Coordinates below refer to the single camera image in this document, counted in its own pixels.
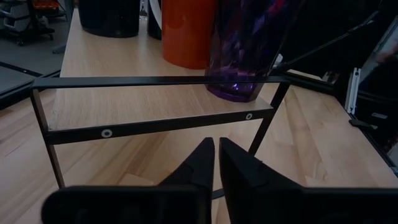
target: gray floor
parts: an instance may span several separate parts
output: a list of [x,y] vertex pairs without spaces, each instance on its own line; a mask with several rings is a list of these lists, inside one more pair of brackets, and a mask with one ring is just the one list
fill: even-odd
[[[26,42],[25,46],[18,46],[15,40],[0,39],[0,62],[9,63],[41,74],[60,70],[63,54],[53,54],[54,47],[66,44],[68,37],[68,23],[64,18],[52,19],[49,27],[55,29],[54,40],[48,36]],[[15,85],[33,79],[32,76],[0,67],[0,93]]]

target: orange container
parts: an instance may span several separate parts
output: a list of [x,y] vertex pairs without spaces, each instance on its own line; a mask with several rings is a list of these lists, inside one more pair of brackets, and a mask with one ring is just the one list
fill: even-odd
[[163,58],[185,68],[204,69],[216,0],[162,0]]

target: black rack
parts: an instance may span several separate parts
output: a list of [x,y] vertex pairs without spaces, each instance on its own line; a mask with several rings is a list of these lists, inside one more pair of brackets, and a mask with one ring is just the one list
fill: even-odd
[[[40,101],[39,90],[54,88],[98,88],[112,86],[162,86],[162,85],[199,85],[220,83],[279,83],[279,87],[271,101],[271,108],[252,111],[225,112],[203,116],[192,116],[174,119],[161,119],[128,124],[112,124],[89,128],[49,130],[44,109]],[[45,147],[60,188],[65,187],[61,168],[54,149],[56,144],[66,144],[95,139],[117,138],[137,134],[157,133],[178,129],[226,124],[238,121],[262,119],[262,123],[249,148],[255,155],[266,135],[269,125],[279,105],[289,89],[290,82],[283,77],[88,77],[88,78],[37,78],[31,86],[32,105],[39,122]],[[213,198],[224,195],[222,189],[213,192]]]

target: purple plastic cup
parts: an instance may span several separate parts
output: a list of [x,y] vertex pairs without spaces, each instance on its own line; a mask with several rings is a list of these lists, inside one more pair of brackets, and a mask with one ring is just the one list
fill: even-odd
[[[205,75],[268,75],[304,0],[218,0]],[[255,100],[262,84],[207,85],[214,95],[236,102]]]

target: wooden tabletop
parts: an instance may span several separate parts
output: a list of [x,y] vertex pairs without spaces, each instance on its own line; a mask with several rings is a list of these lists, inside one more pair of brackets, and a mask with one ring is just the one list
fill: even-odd
[[[161,42],[147,36],[145,21],[141,22],[138,37],[98,37],[82,30],[75,11],[61,77],[204,75],[203,70],[169,64],[162,59],[161,50]],[[248,104],[221,100],[203,85],[57,90],[50,127],[76,128],[262,108],[267,106],[265,101],[270,102],[276,88],[276,84],[264,85],[260,97]],[[292,86],[256,157],[302,185],[397,187],[396,176],[362,132],[348,121],[349,116],[334,97]],[[82,156],[76,164],[81,164],[81,169],[98,167],[88,183],[117,184],[124,175],[131,174],[156,184],[205,137],[228,137],[248,149],[260,122],[102,139],[93,144],[101,153]],[[78,144],[81,143],[57,149],[74,152]],[[99,161],[106,165],[94,165]],[[67,185],[79,184],[68,180],[79,176],[81,169],[67,170]],[[215,189],[220,187],[217,161]]]

